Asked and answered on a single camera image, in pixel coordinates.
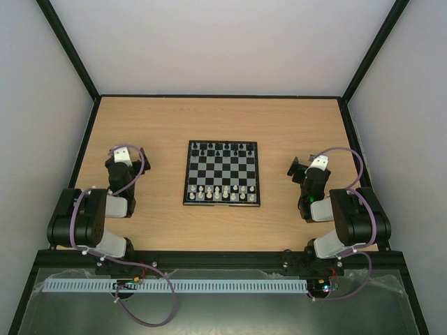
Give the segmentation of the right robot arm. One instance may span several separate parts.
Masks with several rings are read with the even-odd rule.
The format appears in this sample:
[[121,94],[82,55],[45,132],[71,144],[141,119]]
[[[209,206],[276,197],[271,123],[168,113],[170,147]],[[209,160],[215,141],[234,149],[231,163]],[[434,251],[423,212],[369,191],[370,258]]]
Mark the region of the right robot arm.
[[390,221],[370,187],[337,188],[325,195],[330,171],[328,158],[317,157],[310,165],[294,158],[287,175],[300,185],[298,210],[307,223],[332,221],[334,230],[311,239],[300,266],[309,275],[326,275],[339,258],[372,244],[388,242]]

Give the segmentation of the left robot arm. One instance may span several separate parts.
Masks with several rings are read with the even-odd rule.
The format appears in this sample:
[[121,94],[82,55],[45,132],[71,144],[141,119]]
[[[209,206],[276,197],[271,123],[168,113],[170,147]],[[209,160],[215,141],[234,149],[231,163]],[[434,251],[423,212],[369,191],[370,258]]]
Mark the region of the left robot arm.
[[47,240],[51,247],[94,256],[99,267],[115,262],[127,270],[135,264],[133,244],[106,229],[105,220],[132,217],[135,184],[151,165],[144,149],[130,144],[117,145],[108,155],[108,187],[65,188],[48,224]]

